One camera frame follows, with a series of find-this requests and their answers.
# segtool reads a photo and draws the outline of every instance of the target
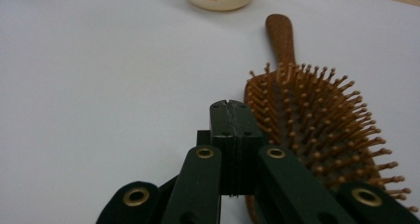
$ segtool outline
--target metal grommet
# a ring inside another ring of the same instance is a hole
[[[211,157],[214,156],[214,152],[211,149],[208,148],[201,148],[198,149],[195,154],[197,155],[197,157],[201,158],[201,159],[209,159]]]
[[[266,154],[271,158],[281,159],[286,156],[286,153],[279,148],[271,148],[266,150]]]
[[[352,196],[355,200],[367,206],[377,207],[382,205],[382,198],[380,198],[376,193],[365,188],[353,189]]]
[[[145,187],[133,187],[124,194],[124,203],[127,206],[140,206],[150,197],[149,191]]]

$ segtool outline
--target white surface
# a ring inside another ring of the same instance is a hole
[[[388,0],[0,0],[0,223],[94,223],[121,186],[177,173],[208,107],[242,100],[290,17],[298,62],[356,81],[420,204],[420,8]],[[249,223],[242,198],[221,223]]]

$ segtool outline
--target hairbrush handle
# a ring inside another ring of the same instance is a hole
[[[294,58],[293,29],[290,20],[280,14],[271,14],[265,20],[265,28],[271,41],[278,64],[296,64]]]

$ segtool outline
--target wooden hairbrush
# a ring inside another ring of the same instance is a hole
[[[277,60],[277,69],[255,75],[245,88],[247,103],[260,128],[273,145],[283,144],[313,172],[327,188],[361,180],[385,189],[403,176],[381,177],[379,172],[394,168],[396,162],[376,165],[373,158],[391,154],[377,149],[385,140],[378,137],[367,105],[358,91],[348,92],[354,84],[347,77],[333,79],[335,69],[295,62],[290,20],[270,15],[265,21],[268,37]],[[397,199],[405,199],[409,188],[387,190]],[[258,223],[254,200],[247,197],[253,221]]]

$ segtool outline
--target hairbrush bristle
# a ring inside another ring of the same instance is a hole
[[[361,180],[385,189],[403,176],[381,177],[396,162],[376,165],[373,158],[391,154],[381,148],[385,139],[371,119],[359,91],[348,77],[334,79],[336,70],[310,64],[280,64],[270,72],[255,75],[247,83],[245,102],[273,145],[286,145],[328,188]],[[409,188],[388,190],[405,199]]]

